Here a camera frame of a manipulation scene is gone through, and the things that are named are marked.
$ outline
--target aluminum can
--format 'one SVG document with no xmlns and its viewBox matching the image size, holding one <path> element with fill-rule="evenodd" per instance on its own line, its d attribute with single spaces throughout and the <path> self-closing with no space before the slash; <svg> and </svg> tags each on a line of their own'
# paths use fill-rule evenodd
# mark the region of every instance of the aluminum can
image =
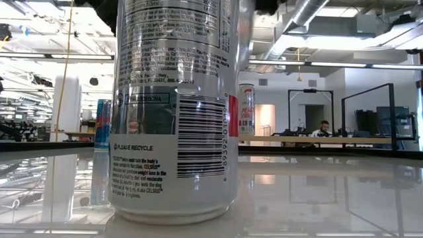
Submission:
<svg viewBox="0 0 423 238">
<path fill-rule="evenodd" d="M 239 85 L 239 133 L 253 136 L 255 133 L 255 90 L 254 85 Z"/>
<path fill-rule="evenodd" d="M 108 149 L 108 142 L 110 137 L 111 106 L 111 100 L 100 99 L 97 102 L 97 118 L 94 143 L 94 148 L 96 149 Z"/>
<path fill-rule="evenodd" d="M 107 200 L 108 166 L 108 151 L 105 149 L 95 149 L 91 180 L 91 205 L 93 206 L 109 204 Z"/>
<path fill-rule="evenodd" d="M 237 193 L 239 0 L 118 6 L 109 200 L 116 214 L 186 224 Z"/>
</svg>

